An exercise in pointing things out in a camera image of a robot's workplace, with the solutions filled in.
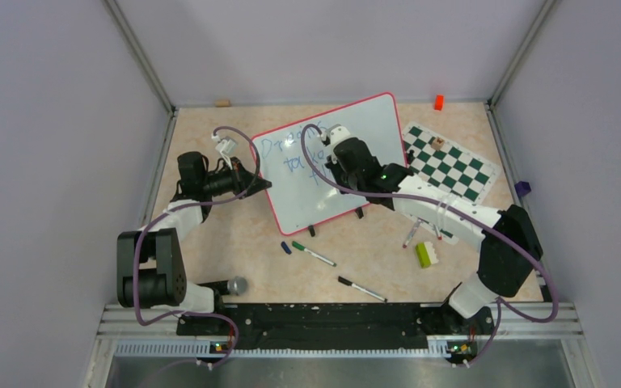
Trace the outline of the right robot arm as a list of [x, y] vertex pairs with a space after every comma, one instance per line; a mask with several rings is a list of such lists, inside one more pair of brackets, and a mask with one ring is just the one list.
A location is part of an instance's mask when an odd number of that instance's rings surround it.
[[527, 211], [517, 205], [495, 209], [443, 192], [408, 168], [382, 165], [357, 137], [323, 135], [326, 166], [343, 194], [365, 197], [416, 217], [460, 238], [479, 253], [476, 272], [447, 297], [444, 327], [463, 333], [475, 314], [499, 297], [513, 297], [543, 255]]

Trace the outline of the blue marker cap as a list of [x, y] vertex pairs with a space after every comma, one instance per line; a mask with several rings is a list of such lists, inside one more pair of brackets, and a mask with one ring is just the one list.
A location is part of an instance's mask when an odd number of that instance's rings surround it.
[[281, 242], [281, 248], [283, 249], [283, 251], [287, 254], [287, 255], [291, 255], [292, 251], [290, 250], [289, 246], [286, 244], [286, 242]]

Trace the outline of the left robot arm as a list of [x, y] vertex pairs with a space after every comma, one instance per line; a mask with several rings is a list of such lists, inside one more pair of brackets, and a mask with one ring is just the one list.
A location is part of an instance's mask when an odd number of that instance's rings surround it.
[[216, 305], [222, 293], [217, 283], [188, 280], [180, 243], [207, 219], [215, 197], [232, 193], [243, 199], [270, 189], [272, 183], [247, 171], [238, 158], [214, 170], [196, 151], [181, 154], [177, 162], [180, 178], [163, 213], [117, 238], [117, 299], [124, 308], [172, 306], [194, 312], [200, 328], [217, 334], [227, 321], [225, 310]]

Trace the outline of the white board with pink frame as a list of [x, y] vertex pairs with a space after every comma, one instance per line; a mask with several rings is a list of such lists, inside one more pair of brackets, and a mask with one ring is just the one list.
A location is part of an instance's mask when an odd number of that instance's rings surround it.
[[255, 135], [260, 174], [272, 184], [266, 194], [283, 235], [304, 231], [368, 203], [362, 196], [340, 194], [318, 177], [315, 168], [327, 177], [332, 174], [324, 166], [327, 151], [316, 131], [304, 130], [307, 124], [322, 131], [340, 124], [364, 141], [380, 163], [406, 162], [397, 105], [389, 92]]

